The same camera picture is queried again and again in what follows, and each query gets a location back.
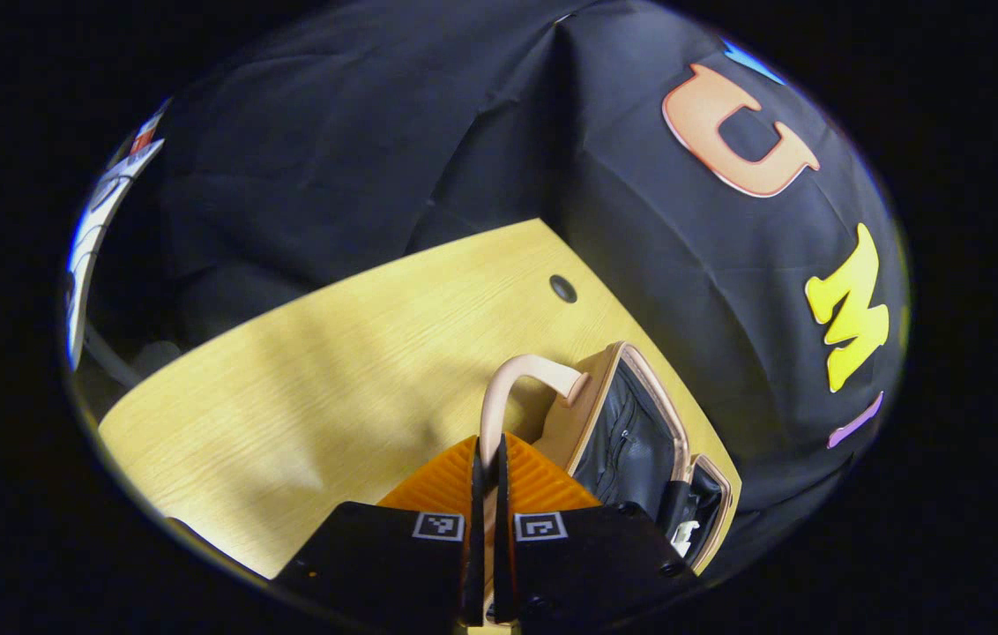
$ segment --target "black fabric backdrop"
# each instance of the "black fabric backdrop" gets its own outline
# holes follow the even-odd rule
[[[175,90],[163,152],[99,249],[89,320],[111,341],[141,340],[152,307],[169,305],[177,319],[160,330],[192,347],[373,266],[542,218],[644,327],[732,455],[741,501],[705,575],[727,579],[812,512],[889,418],[909,289],[890,202],[862,157],[801,88],[725,56],[724,36],[644,0],[312,12]],[[780,119],[821,168],[754,198],[692,160],[660,115],[692,63],[762,103],[722,123],[736,152],[765,156]],[[830,393],[805,281],[845,261],[859,222],[879,258],[870,305],[890,330]],[[881,393],[875,421],[825,449]]]
[[[314,631],[177,548],[112,485],[60,390],[55,306],[73,206],[123,134],[304,9],[0,8],[0,631]],[[873,449],[793,537],[668,624],[995,631],[998,12],[691,12],[799,81],[913,210],[918,305]]]

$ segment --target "black cloth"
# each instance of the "black cloth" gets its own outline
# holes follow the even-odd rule
[[[172,101],[157,193],[184,345],[455,238],[542,218],[616,294],[742,478],[717,581],[776,545],[870,446],[909,322],[902,236],[876,177],[801,90],[645,1],[386,3],[315,11]],[[821,168],[730,188],[661,116],[705,64],[760,101],[720,128],[748,160],[785,122]],[[830,393],[804,295],[870,230],[890,333]],[[885,393],[834,449],[829,434]]]

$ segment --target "white sign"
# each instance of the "white sign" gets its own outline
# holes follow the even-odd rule
[[[130,155],[117,162],[100,178],[80,216],[71,254],[68,256],[71,296],[68,297],[65,317],[68,326],[68,361],[73,370],[79,366],[80,351],[84,348],[84,313],[87,310],[87,289],[92,280],[95,254],[103,242],[104,230],[115,216],[115,210],[119,208],[131,184],[161,149],[163,139],[149,142],[149,138],[153,135],[153,128],[158,124],[163,109],[140,129]]]

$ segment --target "handbag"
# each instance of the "handbag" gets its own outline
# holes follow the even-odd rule
[[[498,445],[504,403],[518,377],[538,378],[559,393],[534,449],[602,504],[639,505],[701,573],[698,565],[720,546],[717,527],[733,511],[730,481],[707,455],[692,455],[689,426],[640,350],[615,342],[575,369],[533,355],[511,359],[484,398],[484,461]]]

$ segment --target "yellow letter m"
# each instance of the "yellow letter m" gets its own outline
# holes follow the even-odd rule
[[[875,292],[879,273],[879,256],[871,234],[861,223],[855,232],[859,244],[848,260],[826,279],[809,278],[805,282],[805,297],[818,325],[832,320],[832,310],[840,301],[843,306],[824,336],[826,345],[852,340],[848,346],[829,353],[829,390],[837,392],[845,381],[875,349],[887,341],[890,329],[887,305],[868,306]]]

